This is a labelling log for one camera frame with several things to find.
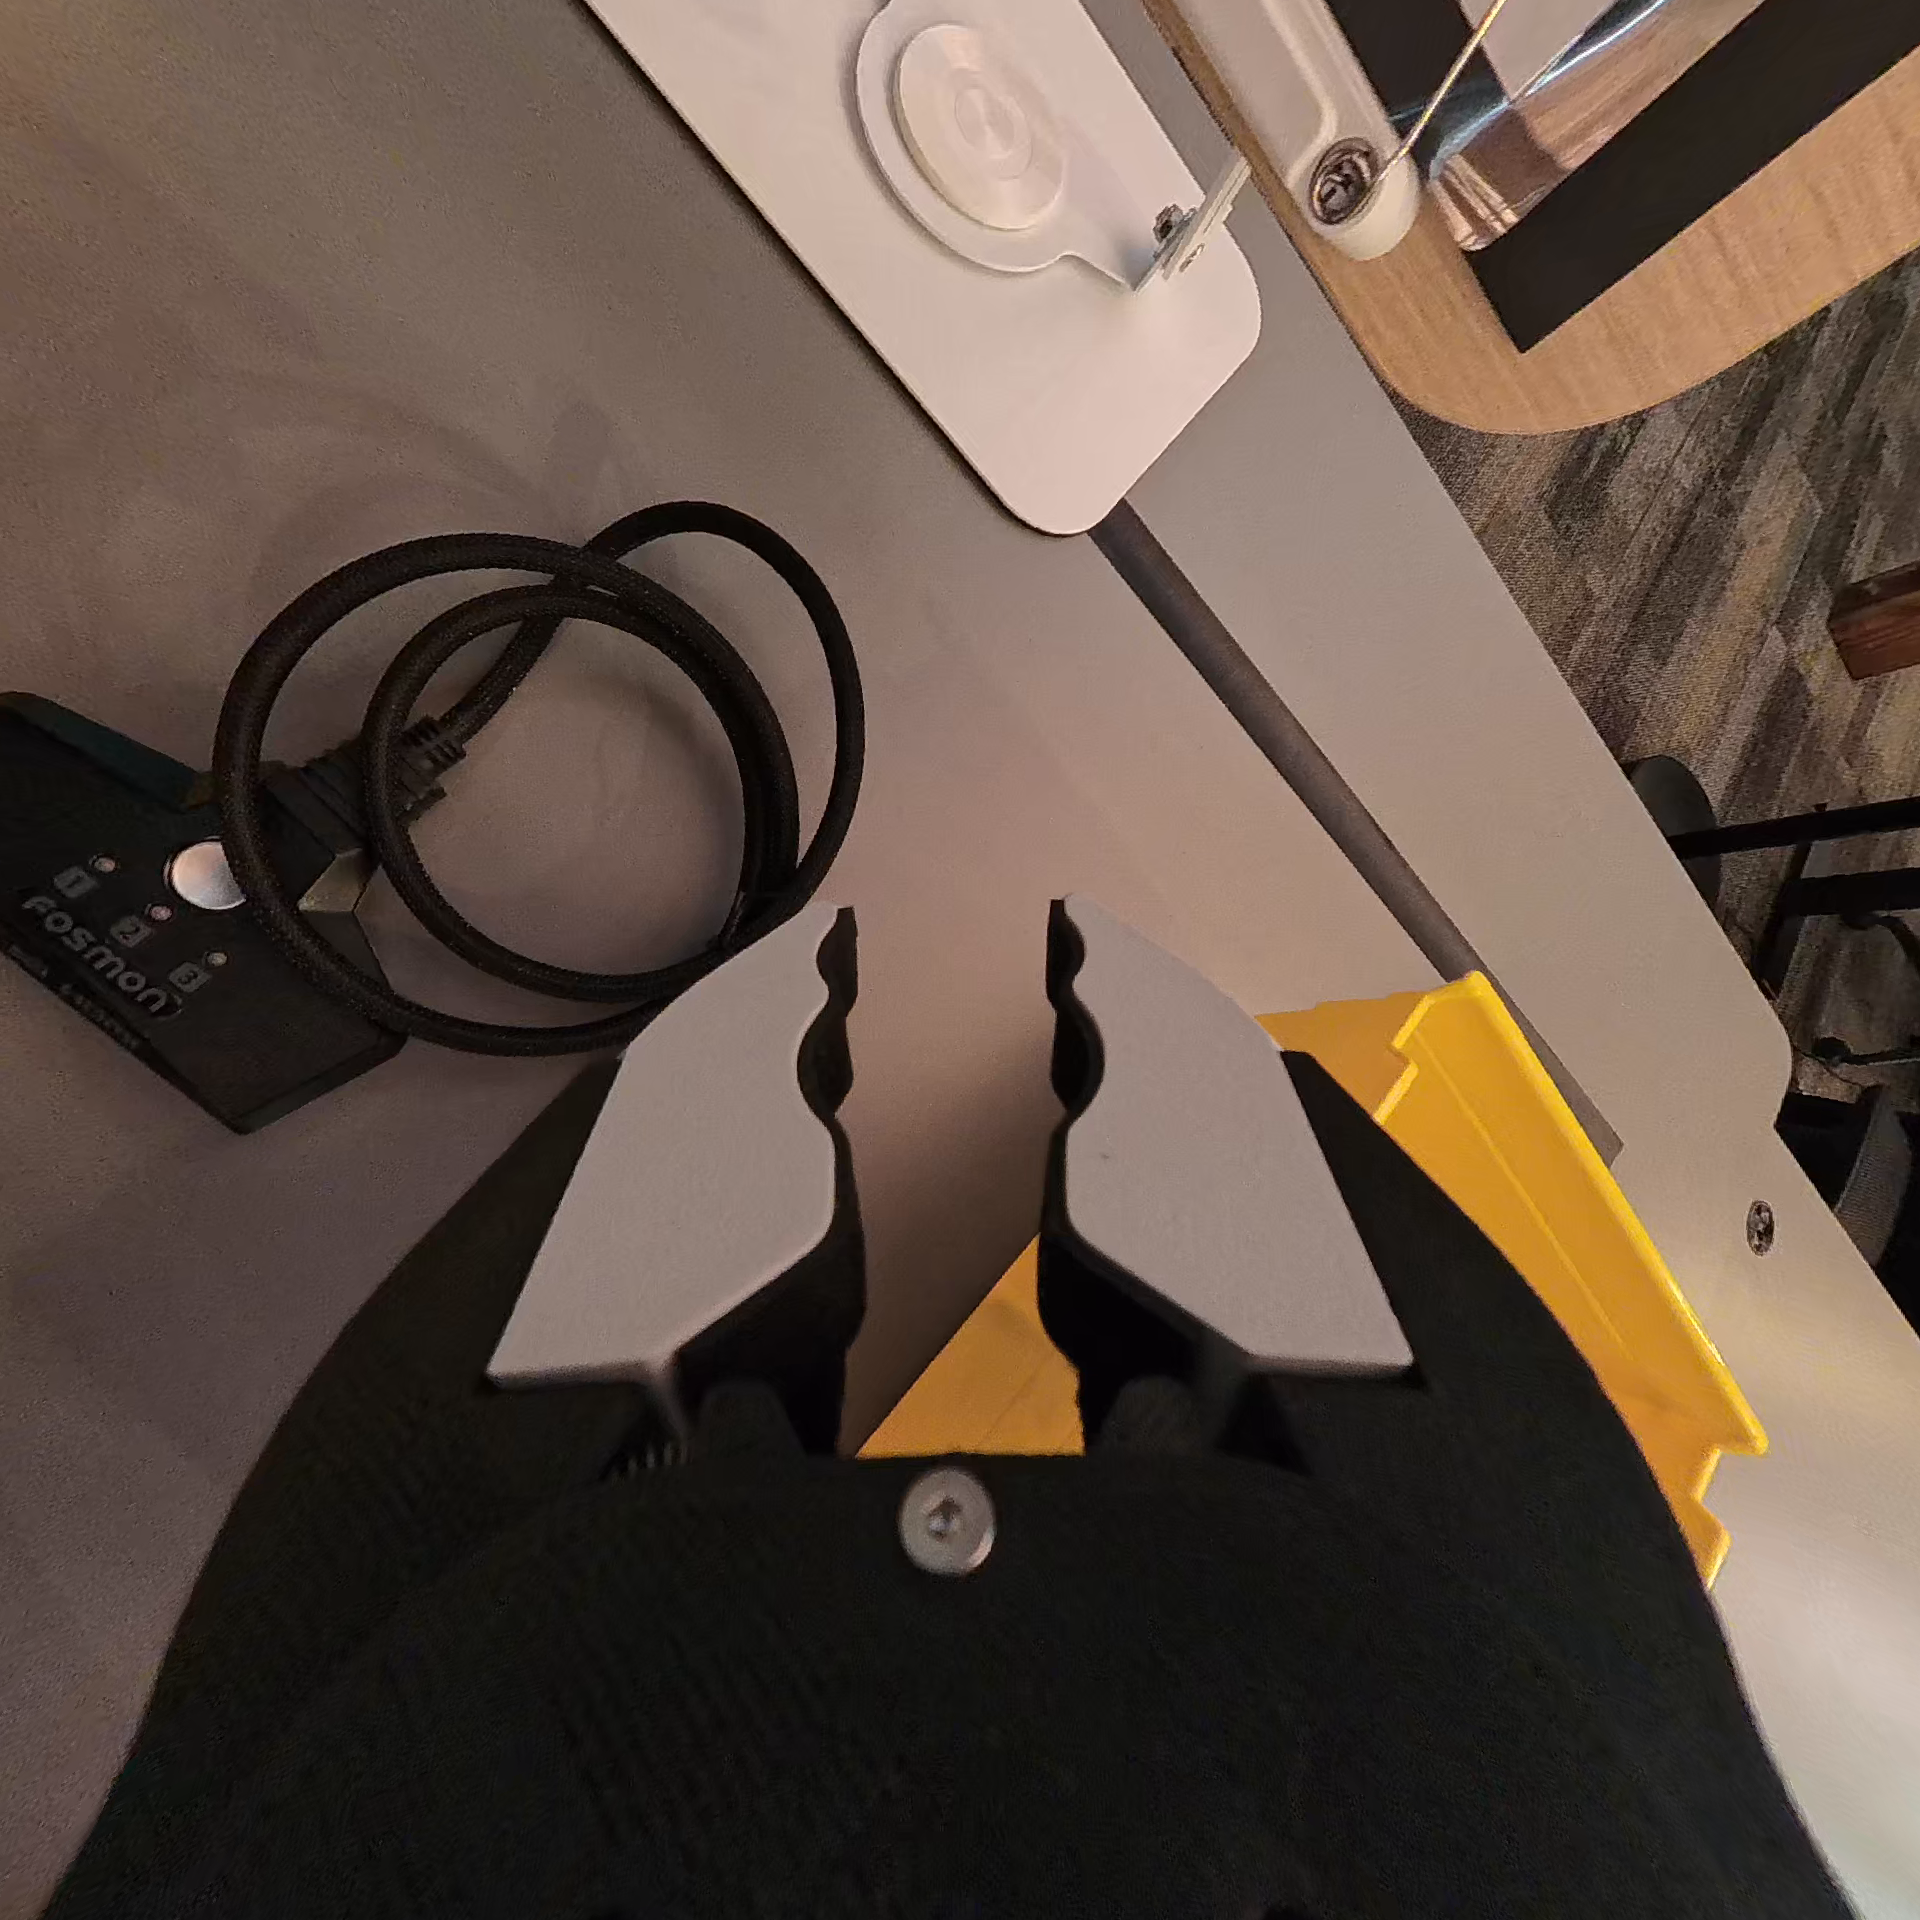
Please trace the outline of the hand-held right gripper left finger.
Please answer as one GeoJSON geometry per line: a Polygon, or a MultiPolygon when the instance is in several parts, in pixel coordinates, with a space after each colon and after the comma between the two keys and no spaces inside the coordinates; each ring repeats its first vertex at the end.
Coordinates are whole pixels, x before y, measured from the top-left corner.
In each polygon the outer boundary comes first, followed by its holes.
{"type": "Polygon", "coordinates": [[[865,1248],[839,1111],[857,917],[834,902],[725,960],[619,1056],[486,1362],[500,1388],[633,1384],[690,1427],[764,1383],[840,1423],[865,1248]]]}

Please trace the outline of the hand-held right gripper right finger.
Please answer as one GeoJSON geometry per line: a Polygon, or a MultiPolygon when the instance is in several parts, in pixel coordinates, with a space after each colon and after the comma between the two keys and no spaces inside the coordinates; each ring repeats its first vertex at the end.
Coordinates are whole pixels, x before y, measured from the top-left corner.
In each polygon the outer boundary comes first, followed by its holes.
{"type": "Polygon", "coordinates": [[[1154,1377],[1203,1427],[1267,1377],[1405,1381],[1402,1323],[1261,1022],[1089,895],[1049,906],[1047,995],[1040,1313],[1081,1427],[1154,1377]]]}

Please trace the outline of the yellow plastic bin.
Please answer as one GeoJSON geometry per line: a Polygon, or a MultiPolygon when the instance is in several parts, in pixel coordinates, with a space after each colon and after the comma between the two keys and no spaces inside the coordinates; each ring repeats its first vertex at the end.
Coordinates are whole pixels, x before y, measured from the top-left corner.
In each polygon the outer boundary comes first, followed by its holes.
{"type": "MultiPolygon", "coordinates": [[[[1502,1250],[1569,1333],[1645,1452],[1704,1586],[1730,1554],[1719,1461],[1768,1435],[1667,1259],[1483,974],[1428,993],[1262,1014],[1502,1250]]],[[[1030,1241],[862,1458],[1077,1455],[1077,1374],[1045,1330],[1030,1241]]]]}

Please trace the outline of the brown wooden block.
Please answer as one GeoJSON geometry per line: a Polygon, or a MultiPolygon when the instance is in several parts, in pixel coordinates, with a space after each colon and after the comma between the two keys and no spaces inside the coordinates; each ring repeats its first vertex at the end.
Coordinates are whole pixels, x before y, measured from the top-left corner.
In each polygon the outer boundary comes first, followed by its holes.
{"type": "Polygon", "coordinates": [[[1837,591],[1827,634],[1853,683],[1918,668],[1918,576],[1920,564],[1908,561],[1837,591]]]}

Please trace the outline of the laminated instruction sheet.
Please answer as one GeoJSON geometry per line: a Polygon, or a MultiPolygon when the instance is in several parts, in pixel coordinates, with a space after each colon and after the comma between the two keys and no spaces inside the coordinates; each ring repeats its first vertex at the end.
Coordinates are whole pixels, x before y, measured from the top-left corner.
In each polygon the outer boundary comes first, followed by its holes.
{"type": "Polygon", "coordinates": [[[1463,252],[1492,249],[1663,88],[1650,54],[1663,1],[1610,4],[1515,93],[1474,54],[1415,138],[1431,201],[1463,252]]]}

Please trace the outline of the black switch box with buttons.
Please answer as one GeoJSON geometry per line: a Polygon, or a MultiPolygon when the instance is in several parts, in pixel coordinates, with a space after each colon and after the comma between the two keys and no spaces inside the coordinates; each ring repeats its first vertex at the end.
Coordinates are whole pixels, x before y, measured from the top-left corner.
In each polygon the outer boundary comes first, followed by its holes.
{"type": "Polygon", "coordinates": [[[25,693],[3,709],[3,923],[22,974],[239,1135],[404,1044],[276,946],[202,773],[25,693]]]}

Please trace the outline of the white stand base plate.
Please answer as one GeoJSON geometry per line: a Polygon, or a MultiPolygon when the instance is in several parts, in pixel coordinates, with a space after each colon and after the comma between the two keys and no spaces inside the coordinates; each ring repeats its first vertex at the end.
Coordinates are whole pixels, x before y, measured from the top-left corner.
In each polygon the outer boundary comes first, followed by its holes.
{"type": "Polygon", "coordinates": [[[1249,355],[1253,266],[1084,4],[589,4],[986,490],[1101,518],[1249,355]]]}

